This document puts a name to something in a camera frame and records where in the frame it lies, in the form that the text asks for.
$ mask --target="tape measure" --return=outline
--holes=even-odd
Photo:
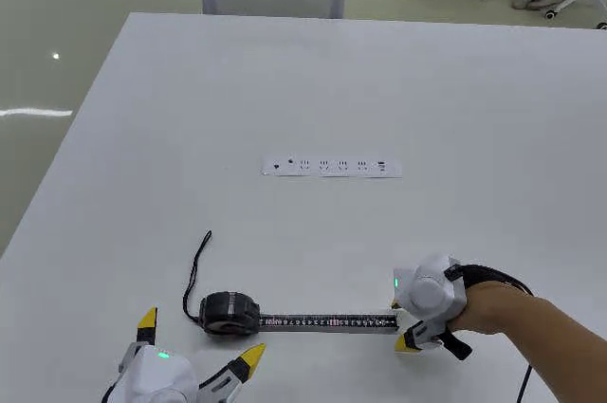
[[[396,315],[265,315],[246,294],[215,292],[200,303],[198,325],[212,335],[246,336],[257,332],[335,332],[393,334]]]

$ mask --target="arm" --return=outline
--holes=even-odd
[[[467,296],[451,330],[506,334],[560,403],[605,401],[607,341],[552,303],[506,284],[477,284]]]

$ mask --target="forearm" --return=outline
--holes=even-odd
[[[504,332],[560,403],[604,402],[607,341],[552,303],[521,294],[500,311]]]

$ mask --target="white desk surface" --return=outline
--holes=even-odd
[[[431,252],[508,271],[607,335],[607,40],[592,30],[131,15],[0,263],[0,401],[99,401],[142,314],[201,379],[259,341],[240,401],[511,403],[524,361],[397,357],[391,336],[216,343],[181,313],[364,311]],[[383,153],[398,180],[260,175]],[[554,401],[533,375],[526,401]]]

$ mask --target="tape measure strap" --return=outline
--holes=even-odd
[[[398,329],[394,315],[261,315],[264,332],[347,332],[393,334]]]

